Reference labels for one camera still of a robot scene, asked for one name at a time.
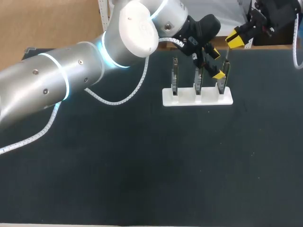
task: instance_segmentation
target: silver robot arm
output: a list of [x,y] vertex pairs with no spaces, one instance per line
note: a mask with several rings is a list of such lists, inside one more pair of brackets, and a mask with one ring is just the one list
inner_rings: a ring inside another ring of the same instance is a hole
[[98,83],[151,55],[160,37],[187,22],[179,0],[116,0],[107,31],[89,42],[52,50],[0,71],[0,129]]

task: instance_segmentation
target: metal bracket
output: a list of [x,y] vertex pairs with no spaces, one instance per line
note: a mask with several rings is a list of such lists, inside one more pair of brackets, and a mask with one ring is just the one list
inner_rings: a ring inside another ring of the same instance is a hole
[[195,90],[196,90],[196,95],[200,96],[201,95],[201,89],[202,89],[202,81],[203,81],[203,72],[204,68],[196,68],[196,73],[195,73]]
[[174,58],[171,70],[171,88],[173,96],[178,96],[178,58]]
[[222,66],[222,72],[225,74],[225,77],[218,80],[218,89],[219,89],[220,95],[223,95],[225,93],[225,88],[226,88],[227,79],[228,79],[230,69],[231,69],[230,62],[228,60],[225,60],[223,62],[223,66]]

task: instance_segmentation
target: cable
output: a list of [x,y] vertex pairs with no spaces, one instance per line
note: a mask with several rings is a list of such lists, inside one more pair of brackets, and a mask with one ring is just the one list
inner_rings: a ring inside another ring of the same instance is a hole
[[[180,47],[184,47],[184,44],[178,40],[178,39],[174,39],[174,38],[160,38],[159,39],[159,43],[160,42],[172,42],[174,44],[177,44],[178,46]],[[135,88],[135,90],[128,96],[126,97],[125,99],[119,101],[119,102],[109,102],[101,97],[99,97],[96,93],[94,93],[93,91],[91,91],[90,89],[85,89],[85,91],[87,93],[89,93],[91,96],[93,96],[95,99],[97,99],[98,101],[106,104],[106,105],[121,105],[123,103],[126,103],[128,100],[130,100],[137,92],[138,90],[140,89],[143,81],[145,80],[145,76],[146,76],[146,73],[147,73],[147,69],[148,69],[148,62],[149,62],[149,57],[147,57],[145,59],[145,66],[144,66],[144,70],[143,70],[143,74],[142,74],[142,77],[139,81],[139,84],[137,85],[137,87]]]
[[293,41],[293,60],[294,60],[294,67],[297,70],[303,69],[303,62],[301,65],[298,65],[297,59],[297,37],[298,37],[298,29],[299,29],[299,14],[297,14],[297,18],[294,22],[294,41]]
[[12,151],[14,149],[23,147],[23,146],[25,146],[25,145],[27,145],[29,143],[32,143],[35,140],[41,138],[42,136],[44,136],[48,132],[48,130],[51,128],[51,126],[52,126],[52,124],[53,124],[53,122],[54,122],[54,120],[56,118],[56,115],[57,115],[57,112],[59,110],[60,104],[61,104],[61,102],[59,102],[59,103],[57,103],[55,105],[55,107],[53,108],[53,112],[52,112],[51,118],[49,119],[47,125],[39,133],[37,133],[36,135],[34,135],[34,136],[30,137],[30,138],[27,138],[26,140],[23,140],[23,141],[20,141],[18,143],[15,143],[15,144],[12,144],[12,145],[0,148],[0,155],[2,155],[4,153],[7,153],[9,151]]

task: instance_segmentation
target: glowing blue light ring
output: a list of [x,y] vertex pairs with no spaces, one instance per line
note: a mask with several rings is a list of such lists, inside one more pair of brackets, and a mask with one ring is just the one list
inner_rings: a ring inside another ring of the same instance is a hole
[[51,55],[49,55],[49,54],[47,54],[47,53],[41,53],[41,54],[39,54],[39,55],[44,55],[44,56],[48,57],[48,58],[49,58],[50,60],[52,60],[52,61],[56,64],[56,66],[58,67],[58,69],[59,69],[61,75],[63,76],[63,79],[64,79],[64,81],[65,81],[65,85],[66,85],[66,94],[65,94],[64,100],[67,99],[68,95],[70,94],[70,84],[69,84],[69,82],[68,82],[68,78],[67,78],[67,74],[66,74],[65,70],[63,69],[63,67],[61,66],[61,64],[60,64],[53,56],[51,56]]
[[114,65],[120,67],[120,68],[129,68],[130,66],[122,66],[122,65],[119,65],[118,63],[116,63],[108,54],[107,50],[105,49],[105,43],[104,43],[104,37],[105,37],[105,33],[102,35],[102,49],[103,49],[103,52],[104,54],[106,55],[105,57],[108,58],[108,60],[113,63]]
[[159,6],[159,8],[156,10],[156,12],[154,12],[154,14],[152,14],[150,16],[150,20],[153,20],[160,12],[161,10],[164,8],[164,6],[168,3],[168,0],[163,0],[163,2],[161,3],[161,5]]

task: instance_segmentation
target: white wall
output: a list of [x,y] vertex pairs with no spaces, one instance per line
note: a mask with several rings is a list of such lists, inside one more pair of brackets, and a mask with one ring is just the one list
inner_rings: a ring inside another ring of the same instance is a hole
[[221,22],[218,36],[227,36],[236,27],[243,25],[245,17],[238,0],[181,0],[188,8],[188,13],[195,20],[207,14],[214,14]]

